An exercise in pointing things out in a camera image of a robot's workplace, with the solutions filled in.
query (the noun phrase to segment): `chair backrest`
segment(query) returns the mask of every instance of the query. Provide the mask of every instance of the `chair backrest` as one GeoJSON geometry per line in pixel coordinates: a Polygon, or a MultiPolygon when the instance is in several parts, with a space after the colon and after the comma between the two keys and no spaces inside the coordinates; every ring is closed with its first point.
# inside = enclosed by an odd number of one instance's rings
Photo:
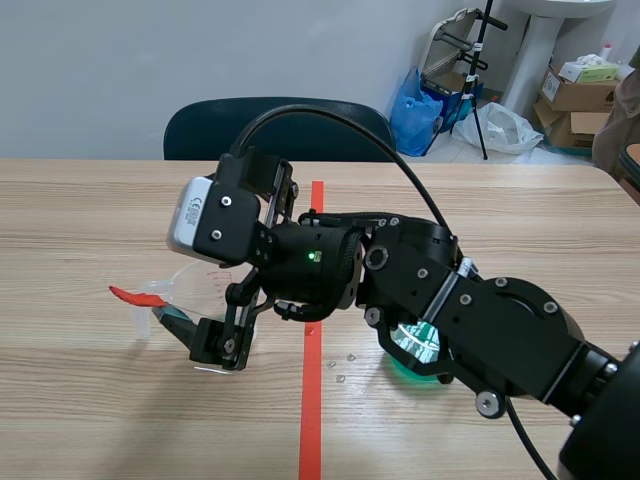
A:
{"type": "MultiPolygon", "coordinates": [[[[164,135],[165,160],[217,160],[258,115],[283,105],[323,107],[366,127],[395,150],[389,122],[356,103],[296,97],[226,98],[194,103],[177,112],[164,135]]],[[[273,120],[251,142],[289,161],[388,162],[358,132],[318,115],[293,114],[273,120]]]]}
{"type": "Polygon", "coordinates": [[[640,185],[640,144],[629,145],[622,150],[620,165],[636,185],[640,185]]]}

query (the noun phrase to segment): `red object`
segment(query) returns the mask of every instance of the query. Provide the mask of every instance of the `red object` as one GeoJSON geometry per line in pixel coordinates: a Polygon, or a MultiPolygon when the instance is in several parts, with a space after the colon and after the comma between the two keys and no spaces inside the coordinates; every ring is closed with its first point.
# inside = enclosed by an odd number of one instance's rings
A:
{"type": "Polygon", "coordinates": [[[158,295],[149,295],[148,293],[130,293],[114,286],[109,287],[109,290],[111,290],[111,293],[120,300],[135,307],[166,307],[169,305],[158,295]]]}
{"type": "MultiPolygon", "coordinates": [[[[311,208],[322,213],[324,183],[311,184],[311,208]]],[[[299,480],[322,479],[322,322],[304,326],[299,480]]]]}

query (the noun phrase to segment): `white sink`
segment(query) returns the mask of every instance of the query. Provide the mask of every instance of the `white sink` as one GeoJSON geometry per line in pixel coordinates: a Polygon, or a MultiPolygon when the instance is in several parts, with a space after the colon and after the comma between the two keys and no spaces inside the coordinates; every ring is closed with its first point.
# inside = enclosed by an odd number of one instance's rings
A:
{"type": "MultiPolygon", "coordinates": [[[[518,115],[528,116],[565,18],[599,15],[615,0],[507,0],[512,7],[531,15],[529,29],[518,52],[502,104],[518,115]]],[[[582,52],[583,55],[598,52],[582,52]]]]}
{"type": "Polygon", "coordinates": [[[613,0],[508,0],[515,9],[537,17],[585,18],[613,5],[613,0]]]}

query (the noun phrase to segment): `sink pedestal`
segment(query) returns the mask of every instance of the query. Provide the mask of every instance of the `sink pedestal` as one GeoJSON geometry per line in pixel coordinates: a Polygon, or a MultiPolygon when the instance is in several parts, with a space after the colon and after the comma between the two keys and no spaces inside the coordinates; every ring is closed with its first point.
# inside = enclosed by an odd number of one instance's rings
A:
{"type": "Polygon", "coordinates": [[[549,60],[553,54],[564,18],[531,15],[529,31],[524,38],[502,105],[527,117],[536,101],[549,60]]]}

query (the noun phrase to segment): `tripod stand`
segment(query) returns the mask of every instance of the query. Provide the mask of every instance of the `tripod stand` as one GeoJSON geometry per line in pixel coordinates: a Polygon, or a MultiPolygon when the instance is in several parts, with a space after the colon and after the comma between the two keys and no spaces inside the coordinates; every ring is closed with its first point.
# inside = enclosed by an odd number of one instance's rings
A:
{"type": "MultiPolygon", "coordinates": [[[[480,138],[480,145],[482,146],[482,154],[485,160],[488,160],[489,157],[487,155],[487,149],[484,146],[484,138],[482,137],[482,129],[480,128],[480,120],[478,120],[478,74],[476,73],[478,71],[478,65],[479,63],[483,63],[480,60],[480,52],[482,52],[482,48],[483,48],[483,42],[484,42],[484,36],[485,33],[487,31],[487,25],[492,25],[494,27],[499,28],[500,30],[507,30],[508,26],[502,22],[500,22],[499,20],[496,20],[495,18],[491,18],[489,15],[491,13],[491,8],[493,7],[493,0],[487,0],[487,5],[485,7],[484,12],[478,10],[476,15],[477,18],[482,19],[482,24],[480,25],[480,33],[478,34],[478,40],[473,43],[472,46],[472,50],[473,50],[473,56],[471,58],[470,64],[471,67],[469,68],[469,74],[467,75],[467,78],[465,80],[464,83],[464,88],[462,91],[462,94],[459,96],[458,101],[455,105],[455,107],[450,111],[449,115],[447,115],[447,118],[444,120],[444,125],[447,125],[448,122],[451,120],[451,117],[455,114],[453,123],[451,124],[451,128],[449,129],[449,134],[451,135],[453,133],[453,127],[455,126],[455,124],[458,121],[458,117],[460,116],[460,111],[462,109],[462,104],[464,103],[465,100],[471,100],[471,109],[473,110],[473,116],[475,117],[476,120],[476,128],[478,129],[478,137],[480,138]]],[[[443,35],[440,40],[445,41],[451,45],[454,45],[456,47],[460,46],[461,44],[464,45],[467,42],[464,39],[457,39],[451,35],[443,35]]],[[[466,50],[463,48],[461,49],[461,56],[459,58],[465,59],[466,57],[468,57],[466,50]]],[[[425,156],[429,150],[431,149],[431,147],[433,146],[433,144],[435,143],[436,139],[438,138],[438,136],[440,135],[440,128],[436,131],[435,135],[433,136],[433,138],[431,139],[431,142],[429,143],[429,145],[427,146],[427,149],[425,150],[425,152],[422,154],[422,156],[425,156]]]]}

